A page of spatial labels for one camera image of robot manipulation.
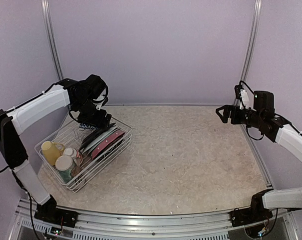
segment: yellow cup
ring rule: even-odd
[[[62,146],[61,149],[57,149],[56,145]],[[65,149],[64,145],[61,143],[56,143],[52,141],[45,141],[41,145],[42,153],[49,164],[52,166],[55,165],[56,160],[59,156],[63,154],[63,151]]]

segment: black cable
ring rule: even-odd
[[[4,114],[7,114],[7,113],[9,113],[9,112],[12,112],[12,111],[14,111],[14,109],[10,109],[10,110],[8,110],[8,111],[5,111],[4,113],[0,114],[0,117],[3,116]]]
[[[249,128],[248,128],[247,125],[246,125],[246,132],[247,132],[247,135],[248,135],[251,139],[254,139],[254,140],[256,140],[256,141],[260,141],[260,140],[262,140],[263,137],[264,137],[264,134],[262,134],[262,137],[261,137],[261,138],[252,137],[252,136],[250,135],[250,133],[249,133]]]
[[[248,86],[248,84],[247,84],[246,82],[240,80],[240,84],[244,84],[244,85],[250,90],[250,92],[251,92],[252,94],[254,94],[253,90],[250,88],[250,86]]]
[[[31,101],[37,99],[38,97],[44,95],[45,93],[47,93],[48,91],[50,91],[50,89],[51,89],[54,85],[55,85],[55,83],[52,83],[51,86],[49,86],[44,92],[42,92],[42,93],[40,93],[40,94],[34,96],[33,98],[31,98],[31,99],[29,99],[29,100],[27,100],[27,101],[21,103],[20,105],[18,105],[17,107],[15,107],[15,109],[18,109],[18,108],[20,108],[20,107],[22,107],[22,106],[28,104],[29,102],[31,102]]]
[[[9,168],[9,166],[6,166],[5,168],[3,168],[2,170],[0,170],[0,173],[4,172],[5,170],[7,170]]]
[[[241,102],[241,104],[243,105],[243,108],[245,108],[245,105],[244,105],[244,103],[243,103],[242,97],[240,97],[240,102]]]
[[[33,228],[33,231],[34,231],[34,234],[35,234],[36,238],[38,240],[41,240],[39,238],[39,236],[37,235],[35,227],[34,227],[33,216],[32,216],[32,197],[31,197],[31,194],[28,191],[27,191],[27,194],[29,195],[29,198],[30,198],[30,217],[31,217],[32,228]]]
[[[291,127],[299,134],[299,135],[301,135],[302,136],[302,133],[292,124],[292,122],[291,121],[289,121],[287,118],[285,118],[285,117],[283,117],[282,115],[279,115],[279,114],[277,114],[277,113],[275,113],[275,115],[276,116],[279,116],[280,118],[282,118],[282,119],[284,119],[284,120],[286,120],[288,123],[289,123],[289,125],[291,125]]]
[[[276,216],[275,216],[275,220],[274,220],[273,226],[271,227],[271,229],[270,229],[266,234],[264,234],[264,235],[261,236],[262,238],[263,238],[263,237],[266,237],[268,234],[270,234],[270,233],[273,231],[273,229],[274,229],[274,227],[275,227],[275,224],[276,224],[276,220],[277,220],[278,214],[279,214],[279,209],[277,208],[277,209],[276,209]],[[261,239],[261,237],[251,237],[251,236],[249,236],[249,237],[252,238],[252,239]]]
[[[93,102],[94,104],[100,104],[100,103],[103,102],[102,106],[104,106],[104,105],[106,104],[107,100],[108,100],[108,98],[107,98],[108,94],[109,94],[109,88],[108,88],[107,85],[105,85],[105,94],[103,95],[104,98],[103,98],[102,100],[99,100],[99,101],[98,101],[98,100],[92,99],[92,102]]]
[[[69,111],[69,116],[70,116],[70,118],[72,118],[74,121],[76,121],[79,124],[79,122],[73,117],[71,110]]]

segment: wire basket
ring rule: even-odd
[[[83,129],[80,127],[79,123],[72,120],[35,145],[34,149],[58,182],[70,191],[76,193],[131,144],[132,134],[130,132],[132,131],[132,127],[114,117],[112,117],[111,122],[115,123],[119,129],[125,132],[125,134],[119,138],[112,147],[95,159],[92,159],[88,152],[84,153],[83,162],[79,167],[78,174],[67,183],[63,181],[58,170],[54,166],[51,166],[46,160],[42,153],[41,145],[45,141],[51,141],[61,143],[66,148],[72,147],[74,149],[79,149],[82,140],[93,130]]]

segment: beige speckled surface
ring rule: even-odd
[[[132,145],[78,193],[55,183],[59,205],[98,212],[169,215],[245,207],[266,189],[238,125],[223,124],[214,107],[109,106],[134,127]]]

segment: dish rack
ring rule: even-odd
[[[35,145],[34,149],[57,181],[62,186],[76,193],[131,144],[132,127],[114,117],[112,117],[110,123],[115,123],[119,129],[125,132],[125,134],[118,139],[112,147],[95,159],[92,159],[88,152],[84,153],[83,162],[79,167],[79,173],[68,183],[65,183],[58,170],[48,163],[42,153],[41,145],[45,141],[51,141],[63,144],[65,148],[72,147],[78,150],[82,140],[88,136],[93,129],[83,129],[80,127],[79,123],[72,120]]]

